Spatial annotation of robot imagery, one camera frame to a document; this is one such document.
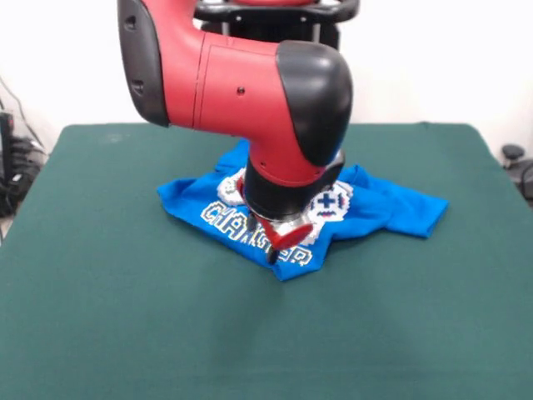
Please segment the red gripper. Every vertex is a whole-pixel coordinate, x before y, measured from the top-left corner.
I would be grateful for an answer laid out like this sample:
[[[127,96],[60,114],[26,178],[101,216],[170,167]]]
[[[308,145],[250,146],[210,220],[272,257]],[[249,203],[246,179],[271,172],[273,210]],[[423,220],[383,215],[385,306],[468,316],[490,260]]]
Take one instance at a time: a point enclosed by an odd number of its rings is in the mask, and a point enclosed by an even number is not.
[[[266,261],[269,265],[276,263],[279,258],[279,251],[302,243],[312,232],[313,223],[304,214],[293,219],[277,221],[255,213],[245,200],[244,177],[237,179],[237,191],[248,207],[247,230],[255,231],[257,227],[262,227],[271,244],[266,254]]]

